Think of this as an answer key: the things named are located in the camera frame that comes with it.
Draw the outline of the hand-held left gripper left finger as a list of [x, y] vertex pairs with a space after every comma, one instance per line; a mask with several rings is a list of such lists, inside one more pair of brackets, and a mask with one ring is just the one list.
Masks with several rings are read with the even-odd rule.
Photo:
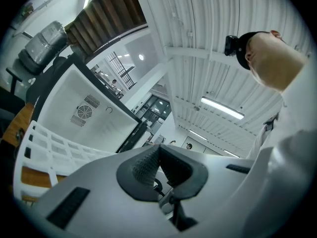
[[159, 168], [178, 171], [189, 152], [141, 147], [88, 164], [48, 190], [35, 206], [46, 235], [58, 238], [180, 238], [154, 189]]

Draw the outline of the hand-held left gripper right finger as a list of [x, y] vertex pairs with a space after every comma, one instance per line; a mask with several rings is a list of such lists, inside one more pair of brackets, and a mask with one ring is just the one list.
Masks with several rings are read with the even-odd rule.
[[159, 201], [166, 215], [161, 238], [244, 238], [247, 207], [235, 202], [253, 162], [161, 146], [167, 191]]

